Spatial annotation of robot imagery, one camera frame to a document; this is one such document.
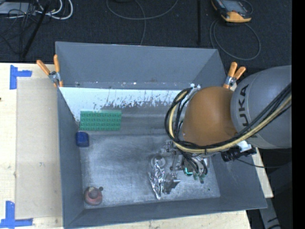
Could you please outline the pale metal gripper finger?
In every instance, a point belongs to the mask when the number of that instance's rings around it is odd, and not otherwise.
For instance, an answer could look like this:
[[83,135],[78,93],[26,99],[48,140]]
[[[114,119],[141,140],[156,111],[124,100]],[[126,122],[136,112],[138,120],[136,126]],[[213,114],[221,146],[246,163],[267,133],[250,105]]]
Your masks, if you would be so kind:
[[164,192],[165,194],[170,194],[171,190],[176,188],[176,186],[181,182],[180,179],[177,178],[176,173],[168,173],[164,180]]
[[176,148],[171,140],[165,140],[163,146],[160,149],[160,155],[162,157],[171,157],[176,154]]

